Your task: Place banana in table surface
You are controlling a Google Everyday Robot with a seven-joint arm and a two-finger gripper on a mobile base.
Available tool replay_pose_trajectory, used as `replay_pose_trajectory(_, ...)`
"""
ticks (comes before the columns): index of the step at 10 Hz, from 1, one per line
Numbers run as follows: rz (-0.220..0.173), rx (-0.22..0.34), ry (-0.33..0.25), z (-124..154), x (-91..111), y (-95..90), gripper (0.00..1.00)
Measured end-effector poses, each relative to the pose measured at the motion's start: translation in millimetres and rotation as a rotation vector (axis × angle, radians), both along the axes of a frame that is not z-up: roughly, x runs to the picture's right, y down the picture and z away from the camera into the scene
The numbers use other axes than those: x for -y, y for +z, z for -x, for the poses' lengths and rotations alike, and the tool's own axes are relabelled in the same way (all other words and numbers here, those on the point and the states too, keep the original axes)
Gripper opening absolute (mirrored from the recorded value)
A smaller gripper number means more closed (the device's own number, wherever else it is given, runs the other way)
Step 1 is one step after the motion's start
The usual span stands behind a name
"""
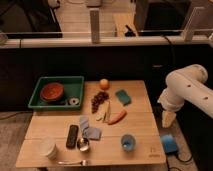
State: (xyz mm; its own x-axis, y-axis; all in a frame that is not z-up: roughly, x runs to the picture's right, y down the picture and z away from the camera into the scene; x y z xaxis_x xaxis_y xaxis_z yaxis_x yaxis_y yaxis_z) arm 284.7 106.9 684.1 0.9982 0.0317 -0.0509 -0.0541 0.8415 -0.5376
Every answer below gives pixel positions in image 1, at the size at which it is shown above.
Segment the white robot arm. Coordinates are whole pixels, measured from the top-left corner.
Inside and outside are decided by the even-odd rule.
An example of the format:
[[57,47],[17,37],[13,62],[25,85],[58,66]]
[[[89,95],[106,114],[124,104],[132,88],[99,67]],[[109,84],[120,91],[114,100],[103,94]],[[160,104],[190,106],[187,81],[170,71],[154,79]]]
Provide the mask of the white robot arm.
[[163,108],[163,128],[172,125],[176,119],[176,112],[183,107],[186,101],[213,119],[213,90],[205,86],[207,79],[207,70],[199,64],[174,70],[166,76],[166,88],[157,100]]

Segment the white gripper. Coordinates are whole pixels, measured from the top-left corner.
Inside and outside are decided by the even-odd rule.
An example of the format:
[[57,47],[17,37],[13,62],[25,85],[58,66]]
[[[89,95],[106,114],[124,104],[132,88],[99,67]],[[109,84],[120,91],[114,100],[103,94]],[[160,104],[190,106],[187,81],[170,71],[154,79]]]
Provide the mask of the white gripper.
[[170,89],[164,89],[157,102],[166,110],[162,112],[162,126],[168,128],[176,119],[175,112],[183,107],[183,99],[175,95]]

